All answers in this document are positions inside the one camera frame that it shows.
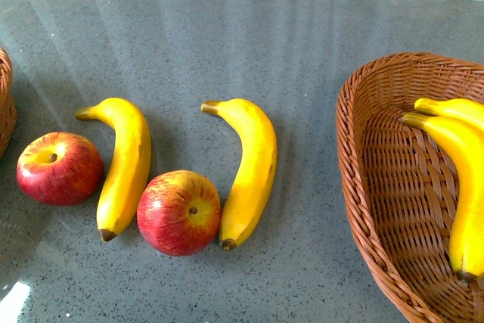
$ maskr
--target granite countertop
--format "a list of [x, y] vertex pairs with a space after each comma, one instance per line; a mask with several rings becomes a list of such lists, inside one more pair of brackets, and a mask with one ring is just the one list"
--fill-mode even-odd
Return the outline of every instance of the granite countertop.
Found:
[[[0, 158], [2, 314], [21, 322], [406, 321], [349, 230], [337, 94], [362, 64], [396, 52], [484, 63], [483, 22], [480, 2], [0, 0], [0, 46], [14, 65], [19, 112]], [[113, 131], [74, 113], [111, 96], [147, 117], [151, 178], [191, 169], [222, 199], [240, 142], [200, 112], [201, 102], [243, 97], [266, 111], [278, 134], [278, 173], [249, 240], [174, 258], [150, 247], [133, 222], [105, 244], [98, 194], [60, 208], [21, 192], [17, 158], [47, 132], [86, 136], [108, 166]]]

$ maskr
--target red apple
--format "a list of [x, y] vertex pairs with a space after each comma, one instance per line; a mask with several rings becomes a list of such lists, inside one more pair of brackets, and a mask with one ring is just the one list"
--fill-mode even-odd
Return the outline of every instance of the red apple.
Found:
[[138, 227], [156, 250], [188, 256], [215, 238], [220, 226], [219, 194], [203, 175], [176, 170], [155, 177], [138, 205]]
[[104, 164], [87, 138], [49, 132], [27, 145], [17, 162], [17, 182], [44, 204], [70, 206], [83, 202], [101, 183]]

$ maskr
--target brown banana tip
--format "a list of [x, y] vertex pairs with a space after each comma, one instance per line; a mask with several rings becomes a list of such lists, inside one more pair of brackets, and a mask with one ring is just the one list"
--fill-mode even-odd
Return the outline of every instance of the brown banana tip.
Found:
[[79, 120], [87, 120], [90, 112], [91, 112], [90, 107], [83, 107], [82, 109], [78, 109], [76, 111], [76, 118]]
[[216, 114], [217, 113], [217, 107], [219, 106], [220, 101], [216, 100], [207, 100], [202, 103], [202, 106], [200, 106], [200, 109], [204, 113], [211, 113], [211, 114]]
[[117, 236], [117, 234], [115, 234], [112, 231], [109, 231], [106, 228], [101, 228], [100, 230], [98, 230], [98, 232], [99, 232], [99, 237], [104, 242], [111, 241], [111, 240], [113, 240]]
[[237, 247], [237, 245], [235, 241], [232, 240], [231, 238], [229, 238], [228, 240], [220, 241], [220, 248], [224, 251], [233, 250], [235, 247]]
[[460, 282], [469, 285], [473, 281], [477, 279], [477, 276], [471, 272], [466, 272], [463, 269], [459, 269], [455, 272], [455, 276], [459, 279]]

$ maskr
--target banana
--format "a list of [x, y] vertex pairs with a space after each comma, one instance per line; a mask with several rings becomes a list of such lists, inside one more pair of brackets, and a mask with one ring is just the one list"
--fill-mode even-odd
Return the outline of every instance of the banana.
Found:
[[220, 222], [220, 247], [228, 251], [240, 246], [260, 220], [275, 178], [278, 142], [271, 120], [251, 101], [209, 100], [200, 109], [224, 119], [242, 144], [239, 169]]
[[100, 120], [115, 131], [113, 159], [99, 197], [97, 223], [101, 240], [123, 232], [135, 217], [151, 163], [151, 136], [146, 119], [131, 102], [107, 98], [76, 112], [79, 120]]
[[484, 104], [477, 101], [466, 98], [453, 98], [446, 101], [419, 98], [415, 101], [414, 108], [429, 115], [452, 116], [484, 131]]
[[425, 131], [457, 168], [458, 208], [448, 255], [457, 278], [469, 284], [484, 276], [484, 132], [451, 116], [410, 112], [402, 121]]

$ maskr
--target basket weave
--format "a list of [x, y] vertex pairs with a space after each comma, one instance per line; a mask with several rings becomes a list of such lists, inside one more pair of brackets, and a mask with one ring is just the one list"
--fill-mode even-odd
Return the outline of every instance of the basket weave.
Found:
[[17, 123], [17, 109], [10, 93], [12, 84], [12, 63], [7, 52], [0, 47], [0, 157]]
[[400, 53], [357, 69], [337, 99], [337, 146], [352, 235], [383, 293], [414, 322], [483, 322], [484, 282], [448, 259], [458, 176], [425, 132], [400, 117], [421, 97], [484, 102], [484, 66]]

